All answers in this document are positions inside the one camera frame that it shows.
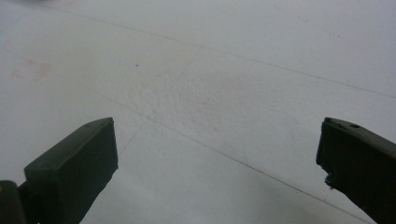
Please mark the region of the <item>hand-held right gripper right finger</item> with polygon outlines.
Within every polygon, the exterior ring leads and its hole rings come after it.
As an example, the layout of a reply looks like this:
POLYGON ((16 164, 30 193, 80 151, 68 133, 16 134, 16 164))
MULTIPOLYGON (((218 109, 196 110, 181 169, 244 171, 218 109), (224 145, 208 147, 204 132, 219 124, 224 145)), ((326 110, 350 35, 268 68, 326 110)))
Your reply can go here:
POLYGON ((360 125, 326 118, 316 163, 325 183, 377 224, 396 224, 396 144, 360 125))

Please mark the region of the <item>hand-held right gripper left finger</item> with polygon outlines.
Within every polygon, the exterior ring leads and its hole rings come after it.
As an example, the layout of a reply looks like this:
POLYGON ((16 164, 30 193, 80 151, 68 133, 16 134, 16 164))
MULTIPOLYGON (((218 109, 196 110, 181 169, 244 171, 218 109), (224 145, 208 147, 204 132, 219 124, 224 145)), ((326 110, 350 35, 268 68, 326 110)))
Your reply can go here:
POLYGON ((79 224, 118 169, 114 120, 86 123, 24 168, 29 224, 79 224))

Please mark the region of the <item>white table mat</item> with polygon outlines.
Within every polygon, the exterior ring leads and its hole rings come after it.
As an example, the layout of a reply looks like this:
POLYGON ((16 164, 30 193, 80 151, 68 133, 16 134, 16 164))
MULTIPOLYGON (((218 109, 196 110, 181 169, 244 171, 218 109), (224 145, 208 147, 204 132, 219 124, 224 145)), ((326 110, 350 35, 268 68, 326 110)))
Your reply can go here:
POLYGON ((374 224, 321 122, 396 143, 396 0, 0 0, 0 179, 113 118, 81 224, 374 224))

